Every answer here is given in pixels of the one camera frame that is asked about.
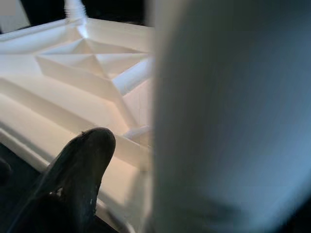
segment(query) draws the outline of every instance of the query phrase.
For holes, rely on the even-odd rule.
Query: white plastic surface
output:
[[[151,33],[87,19],[0,36],[0,142],[42,171],[82,131],[109,128],[98,203],[135,231],[150,205]]]

